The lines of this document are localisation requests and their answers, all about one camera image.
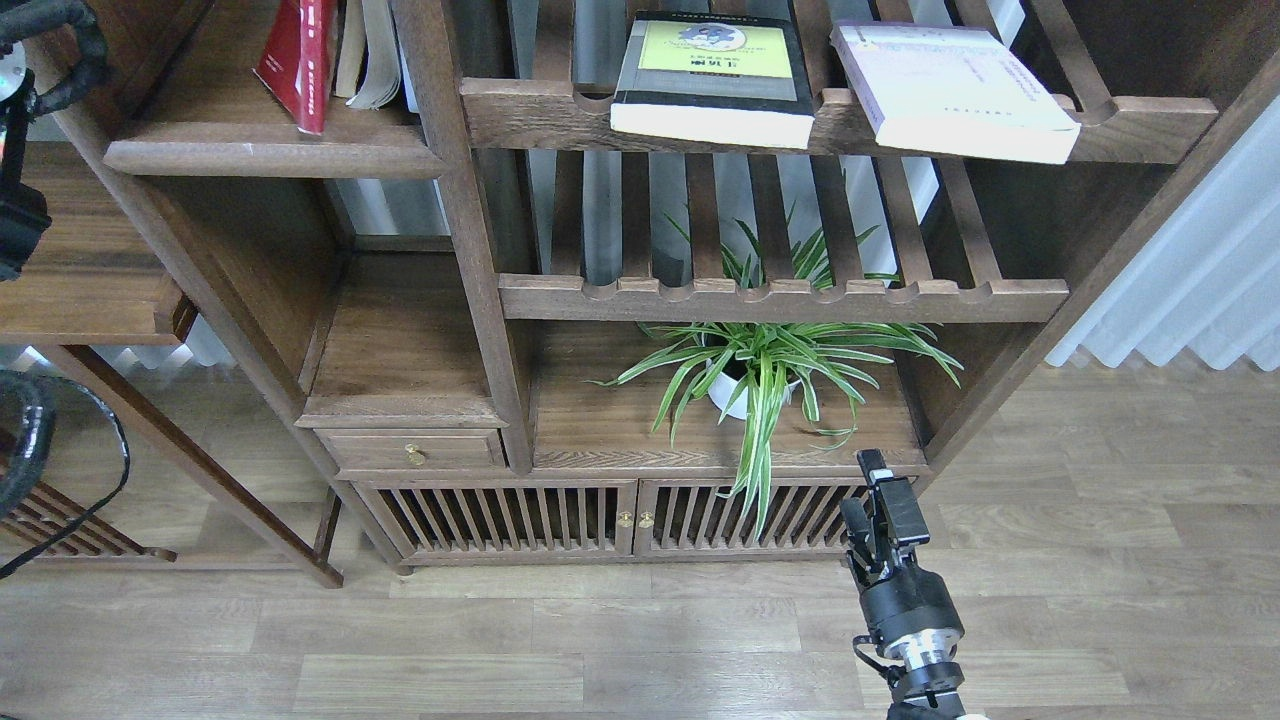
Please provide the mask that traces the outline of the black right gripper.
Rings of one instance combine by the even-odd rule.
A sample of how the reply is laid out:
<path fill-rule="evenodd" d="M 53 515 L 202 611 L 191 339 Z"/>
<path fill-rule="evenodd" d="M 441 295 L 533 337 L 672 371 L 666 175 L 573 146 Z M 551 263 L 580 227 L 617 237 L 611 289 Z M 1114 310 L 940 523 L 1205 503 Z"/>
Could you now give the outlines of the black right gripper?
<path fill-rule="evenodd" d="M 964 628 L 942 577 L 916 561 L 931 533 L 911 483 L 878 448 L 858 451 L 867 497 L 840 502 L 870 643 L 883 659 L 952 661 Z"/>

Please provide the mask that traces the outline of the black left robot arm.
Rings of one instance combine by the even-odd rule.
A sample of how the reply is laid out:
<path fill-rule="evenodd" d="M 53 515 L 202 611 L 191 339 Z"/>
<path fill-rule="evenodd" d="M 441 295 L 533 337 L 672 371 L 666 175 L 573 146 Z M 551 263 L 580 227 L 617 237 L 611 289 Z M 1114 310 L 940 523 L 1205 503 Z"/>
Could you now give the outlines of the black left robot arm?
<path fill-rule="evenodd" d="M 54 87 L 38 94 L 22 42 L 61 26 L 73 28 L 79 59 Z M 5 1 L 1 42 L 3 79 L 12 83 L 3 91 L 3 279 L 14 281 L 51 225 L 45 196 L 20 179 L 29 123 L 82 100 L 92 88 L 108 82 L 111 68 L 108 41 L 92 6 L 86 1 Z M 101 500 L 72 518 L 52 537 L 3 565 L 4 578 L 81 529 L 124 489 L 129 479 L 131 447 L 124 427 L 100 396 L 76 380 L 5 370 L 3 392 L 18 397 L 22 413 L 20 436 L 9 454 L 9 469 L 3 477 L 3 514 L 8 515 L 27 500 L 44 474 L 56 424 L 55 384 L 84 395 L 110 423 L 119 443 L 122 474 L 116 487 Z"/>

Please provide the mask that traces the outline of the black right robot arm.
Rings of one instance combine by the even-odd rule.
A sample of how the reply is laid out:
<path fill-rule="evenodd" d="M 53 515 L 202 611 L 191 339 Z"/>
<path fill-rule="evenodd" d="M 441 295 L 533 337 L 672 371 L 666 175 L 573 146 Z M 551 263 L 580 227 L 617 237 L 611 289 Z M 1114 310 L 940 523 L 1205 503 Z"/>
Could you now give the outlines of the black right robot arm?
<path fill-rule="evenodd" d="M 911 482 L 877 448 L 859 451 L 858 461 L 868 496 L 840 505 L 867 621 L 867 633 L 852 638 L 855 653 L 886 680 L 890 719 L 968 719 L 955 660 L 964 625 L 945 579 L 916 561 L 915 547 L 931 534 Z"/>

